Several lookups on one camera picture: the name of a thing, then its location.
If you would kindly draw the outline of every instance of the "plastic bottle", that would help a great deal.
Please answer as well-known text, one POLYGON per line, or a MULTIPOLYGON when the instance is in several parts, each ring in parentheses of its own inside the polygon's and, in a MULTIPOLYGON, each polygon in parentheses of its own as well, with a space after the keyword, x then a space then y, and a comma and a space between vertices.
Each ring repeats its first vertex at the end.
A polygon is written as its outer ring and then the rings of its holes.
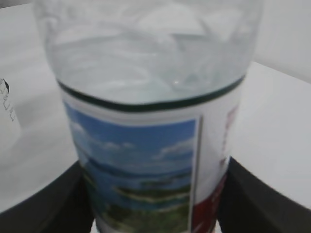
POLYGON ((99 229, 211 231, 261 5, 35 1, 99 229))

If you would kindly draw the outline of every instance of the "sky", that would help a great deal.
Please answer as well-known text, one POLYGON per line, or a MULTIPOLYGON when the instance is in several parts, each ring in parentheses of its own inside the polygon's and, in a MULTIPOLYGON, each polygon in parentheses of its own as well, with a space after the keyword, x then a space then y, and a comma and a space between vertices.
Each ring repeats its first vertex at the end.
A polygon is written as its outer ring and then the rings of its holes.
POLYGON ((75 141, 100 163, 148 174, 192 166, 195 119, 158 126, 121 126, 66 107, 75 141))

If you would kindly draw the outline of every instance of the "black surface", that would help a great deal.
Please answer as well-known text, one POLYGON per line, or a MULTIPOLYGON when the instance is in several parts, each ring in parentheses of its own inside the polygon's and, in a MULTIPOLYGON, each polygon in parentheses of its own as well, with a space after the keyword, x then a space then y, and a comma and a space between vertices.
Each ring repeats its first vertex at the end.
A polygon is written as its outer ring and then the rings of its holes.
POLYGON ((223 233, 311 233, 310 210, 265 185, 234 159, 219 222, 223 233))
POLYGON ((93 215, 78 163, 28 200, 0 214, 0 233, 89 233, 93 215))
POLYGON ((98 99, 96 97, 81 93, 79 91, 73 90, 72 88, 64 85, 61 82, 58 82, 59 86, 63 89, 63 91, 68 94, 74 96, 79 100, 83 100, 84 102, 88 102, 94 105, 98 105, 103 108, 112 109, 115 111, 121 112, 152 112, 152 111, 162 111, 162 110, 170 110, 170 109, 178 109, 189 106, 194 106, 200 103, 208 102, 214 100, 220 96, 223 96, 235 88, 237 88, 244 80, 244 77, 241 77, 236 82, 231 85, 224 87, 218 91, 190 98, 185 100, 177 100, 177 101, 169 101, 169 102, 159 102, 159 103, 149 103, 149 104, 121 104, 116 102, 111 102, 107 100, 98 99))
MULTIPOLYGON (((0 233, 89 233, 94 217, 81 173, 76 163, 45 189, 2 213, 0 233)), ((234 159, 219 222, 223 233, 311 233, 310 210, 266 186, 234 159)))

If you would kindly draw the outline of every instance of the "bottle label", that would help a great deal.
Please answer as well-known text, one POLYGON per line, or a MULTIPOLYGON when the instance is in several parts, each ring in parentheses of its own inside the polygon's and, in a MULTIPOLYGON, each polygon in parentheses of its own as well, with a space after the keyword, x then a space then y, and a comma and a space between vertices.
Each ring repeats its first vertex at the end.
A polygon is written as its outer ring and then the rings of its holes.
POLYGON ((98 100, 60 84, 102 232, 213 230, 242 80, 146 105, 98 100))
POLYGON ((10 148, 20 136, 20 125, 10 100, 9 85, 0 79, 0 150, 10 148))

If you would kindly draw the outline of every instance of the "landscape picture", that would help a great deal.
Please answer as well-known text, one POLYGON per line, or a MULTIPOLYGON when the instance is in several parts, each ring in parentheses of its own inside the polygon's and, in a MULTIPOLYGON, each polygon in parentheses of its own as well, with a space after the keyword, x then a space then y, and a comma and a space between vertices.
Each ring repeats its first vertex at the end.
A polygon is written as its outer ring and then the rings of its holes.
POLYGON ((124 126, 66 109, 96 215, 120 233, 188 232, 197 120, 124 126))

